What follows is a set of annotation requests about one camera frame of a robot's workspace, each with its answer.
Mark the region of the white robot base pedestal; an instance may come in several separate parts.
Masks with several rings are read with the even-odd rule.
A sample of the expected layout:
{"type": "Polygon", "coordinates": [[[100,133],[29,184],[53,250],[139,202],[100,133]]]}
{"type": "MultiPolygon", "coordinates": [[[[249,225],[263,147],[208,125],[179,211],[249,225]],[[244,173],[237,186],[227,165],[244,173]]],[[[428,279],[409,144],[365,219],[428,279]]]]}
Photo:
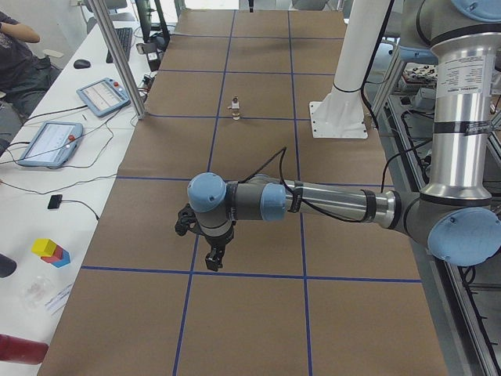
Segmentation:
{"type": "Polygon", "coordinates": [[[367,138],[362,87],[392,8],[391,0],[352,3],[332,89],[323,101],[309,104],[315,138],[367,138]]]}

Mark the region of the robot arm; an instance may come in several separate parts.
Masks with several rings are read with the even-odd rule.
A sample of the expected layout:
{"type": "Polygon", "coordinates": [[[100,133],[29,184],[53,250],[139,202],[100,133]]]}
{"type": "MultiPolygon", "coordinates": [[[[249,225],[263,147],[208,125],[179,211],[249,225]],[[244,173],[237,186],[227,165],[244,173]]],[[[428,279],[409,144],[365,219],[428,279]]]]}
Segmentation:
{"type": "Polygon", "coordinates": [[[255,172],[226,182],[205,172],[187,187],[176,233],[203,236],[207,268],[222,267],[239,220],[276,221],[288,212],[319,213],[342,222],[375,222],[423,245],[455,266],[475,266],[500,246],[500,221],[484,188],[492,74],[500,48],[497,1],[406,1],[400,53],[438,68],[431,176],[416,193],[336,189],[255,172]]]}

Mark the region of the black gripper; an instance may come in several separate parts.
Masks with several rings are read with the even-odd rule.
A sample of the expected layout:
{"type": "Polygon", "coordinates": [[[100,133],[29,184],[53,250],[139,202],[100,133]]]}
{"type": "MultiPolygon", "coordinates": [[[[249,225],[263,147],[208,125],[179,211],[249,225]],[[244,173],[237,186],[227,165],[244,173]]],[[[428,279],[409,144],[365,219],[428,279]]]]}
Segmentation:
{"type": "Polygon", "coordinates": [[[234,238],[234,229],[229,229],[223,234],[209,235],[204,231],[201,232],[206,242],[209,243],[211,250],[205,256],[207,269],[218,271],[223,268],[223,258],[225,255],[225,246],[234,238]]]}

